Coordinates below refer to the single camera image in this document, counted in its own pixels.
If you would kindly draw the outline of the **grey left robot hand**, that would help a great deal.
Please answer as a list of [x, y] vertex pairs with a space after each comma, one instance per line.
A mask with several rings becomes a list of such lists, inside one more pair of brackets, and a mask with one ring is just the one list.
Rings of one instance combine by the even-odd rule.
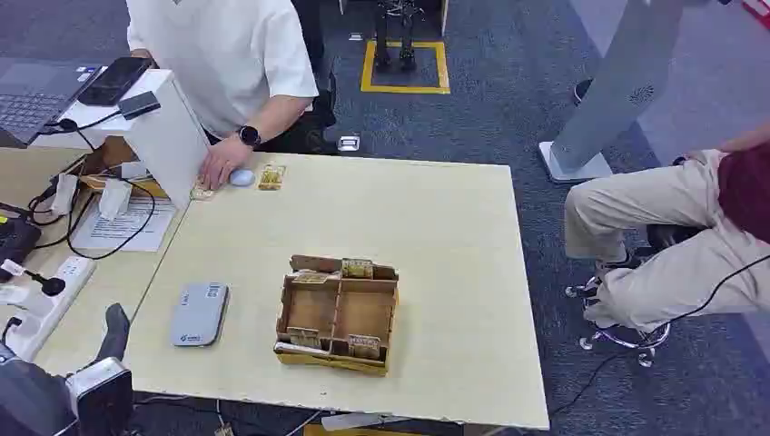
[[120, 303], [114, 303], [107, 308], [105, 322], [106, 334], [94, 360], [99, 362], [112, 357], [121, 361], [128, 342], [130, 322]]

